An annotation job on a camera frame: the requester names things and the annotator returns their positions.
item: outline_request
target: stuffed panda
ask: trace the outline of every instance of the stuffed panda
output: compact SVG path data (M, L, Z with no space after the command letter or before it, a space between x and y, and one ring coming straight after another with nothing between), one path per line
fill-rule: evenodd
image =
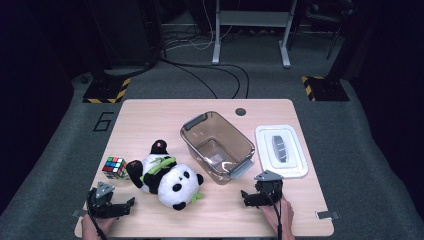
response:
M127 164L127 172L134 185L144 192L157 194L159 201L175 210L184 209L203 195L199 187L203 176L185 164L177 164L164 140L153 143L150 154L143 160Z

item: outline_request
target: black cable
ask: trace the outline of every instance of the black cable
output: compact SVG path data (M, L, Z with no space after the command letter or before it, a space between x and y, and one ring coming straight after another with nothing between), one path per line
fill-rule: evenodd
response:
M277 207L275 206L274 200L272 200L272 198L266 193L264 188L261 188L261 190L264 192L263 194L265 194L268 199L272 202L272 206L274 207L275 210L275 214L277 215L277 220L278 220L278 240L283 239L283 225L281 224L281 199L280 199L280 212L278 212Z
M196 65L196 64L186 64L186 63L176 63L176 62L172 62L172 61L169 61L169 60L167 60L167 59L163 59L163 58L160 58L159 59L160 61L162 61L162 62L165 62L165 63L168 63L168 64L171 64L171 65L174 65L174 66L180 66L180 67L192 67L192 68L207 68L207 69L214 69L214 70L219 70L219 71L223 71L223 72L226 72L226 73L228 73L228 74L230 74L230 75L232 75L235 79L236 79L236 81L237 81L237 90L236 90L236 92L235 92L235 94L233 95L233 97L232 97L232 99L234 99L236 96L237 96L237 94L238 94L238 92L240 91L240 80L239 80L239 78L235 75L235 74L233 74L233 73L231 73L231 72L229 72L229 71L227 71L227 70L225 70L225 69L221 69L221 68L217 68L217 67L213 67L213 66L210 66L210 65Z
M174 65L174 66L175 65L178 65L178 66L182 66L182 67L207 68L207 69L214 69L214 70L219 70L219 71L226 72L226 73L232 75L237 80L237 84L238 84L237 91L233 95L232 99L234 99L237 96L238 92L240 91L240 80L239 80L239 78L235 74L233 74L233 73L231 73L231 72L229 72L229 71L227 71L225 69L221 69L218 66L201 65L201 64L199 65L199 64L177 63L177 62L172 62L172 61L169 61L169 60L163 59L163 58L159 58L159 60L162 61L162 62L171 64L171 65ZM241 71L243 71L243 73L246 75L246 79L247 79L247 90L246 90L246 99L247 99L248 93L249 93L249 85L250 85L250 79L249 79L249 75L247 74L247 72L243 68L241 68L241 67L239 67L237 65L233 65L233 64L222 64L222 65L219 65L219 66L222 66L222 67L235 67L235 68L238 68Z
M93 222L93 225L96 228L97 234L100 236L100 238L102 240L107 240L106 235L103 233L103 231L99 227L99 225L97 225L96 219L94 218L94 216L92 215L92 213L90 211L90 198L91 197L92 197L92 195L89 192L88 196L87 196L87 213L88 213L88 216L90 216L91 222Z
M183 71L185 71L185 72L187 72L187 73L189 73L189 74L191 74L192 76L194 76L195 78L197 78L201 83L203 83L203 85L205 85L211 92L212 92L212 94L215 96L215 98L216 99L218 99L218 97L216 96L216 94L215 94L215 92L204 82L204 81L202 81L202 79L200 79L198 76L196 76L194 73L192 73L192 72L190 72L190 71L188 71L187 69L184 69L184 68L182 68L182 67L180 67L180 66L178 66L178 65L173 65L173 66L175 66L175 67L177 67L177 68L179 68L179 69L181 69L181 70L183 70Z

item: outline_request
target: gray carpet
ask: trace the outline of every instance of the gray carpet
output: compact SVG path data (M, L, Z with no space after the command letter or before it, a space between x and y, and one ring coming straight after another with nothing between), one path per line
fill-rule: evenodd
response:
M424 223L415 212L403 185L388 166L370 135L366 116L353 88L342 80L349 102L311 102L302 75L325 76L330 41L300 34L289 52L292 67L283 69L279 37L240 37L224 43L222 64L236 64L249 75L249 98L287 98L295 105L308 148L335 220L328 239L424 239ZM213 48L181 47L167 51L180 63L210 64ZM186 68L196 74L218 98L231 98L236 80L213 69ZM243 72L223 67L240 80L236 98L244 98ZM130 71L113 71L114 73ZM82 103L88 84L73 80L74 98L44 154L0 218L0 239L76 239L76 218L82 207L122 103ZM187 72L159 62L132 78L125 99L214 98L211 91ZM111 120L104 132L93 132L103 112Z

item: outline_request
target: plastic storage basket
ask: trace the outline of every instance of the plastic storage basket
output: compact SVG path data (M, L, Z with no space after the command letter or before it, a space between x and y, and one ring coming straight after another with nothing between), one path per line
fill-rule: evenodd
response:
M237 179L253 165L253 143L217 112L191 119L180 134L191 156L219 185Z

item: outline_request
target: rubik's cube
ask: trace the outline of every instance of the rubik's cube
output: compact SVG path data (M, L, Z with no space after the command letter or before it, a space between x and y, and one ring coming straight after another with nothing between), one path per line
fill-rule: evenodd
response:
M108 157L103 166L103 173L109 179L128 179L127 163L123 158Z

